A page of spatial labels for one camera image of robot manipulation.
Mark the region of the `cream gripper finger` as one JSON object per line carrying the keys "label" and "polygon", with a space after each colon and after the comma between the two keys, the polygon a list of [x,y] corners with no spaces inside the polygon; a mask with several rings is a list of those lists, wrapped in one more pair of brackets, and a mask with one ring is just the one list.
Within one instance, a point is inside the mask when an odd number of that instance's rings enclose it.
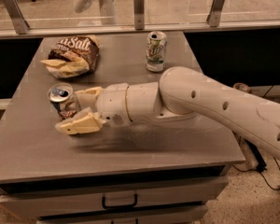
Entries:
{"label": "cream gripper finger", "polygon": [[89,107],[77,112],[72,118],[65,119],[55,125],[60,133],[68,135],[95,133],[100,131],[105,120],[98,112],[92,112]]}
{"label": "cream gripper finger", "polygon": [[93,87],[86,90],[75,92],[75,102],[78,111],[89,108],[91,111],[96,110],[96,102],[100,93],[104,89],[102,87]]}

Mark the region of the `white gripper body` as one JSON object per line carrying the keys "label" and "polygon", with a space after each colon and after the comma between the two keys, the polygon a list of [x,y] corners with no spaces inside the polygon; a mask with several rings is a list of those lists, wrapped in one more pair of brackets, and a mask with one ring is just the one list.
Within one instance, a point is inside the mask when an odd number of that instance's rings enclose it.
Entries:
{"label": "white gripper body", "polygon": [[104,88],[96,100],[96,109],[111,127],[129,126],[132,121],[127,111],[127,83]]}

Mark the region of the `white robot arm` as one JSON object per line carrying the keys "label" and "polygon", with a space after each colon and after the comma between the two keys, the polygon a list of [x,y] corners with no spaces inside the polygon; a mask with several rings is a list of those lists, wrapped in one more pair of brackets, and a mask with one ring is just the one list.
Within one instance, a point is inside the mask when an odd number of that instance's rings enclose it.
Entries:
{"label": "white robot arm", "polygon": [[188,126],[197,115],[213,119],[280,160],[280,104],[225,86],[193,69],[175,66],[158,82],[114,84],[73,91],[55,86],[63,121],[61,133],[95,133],[104,125],[128,126],[144,120],[169,127]]}

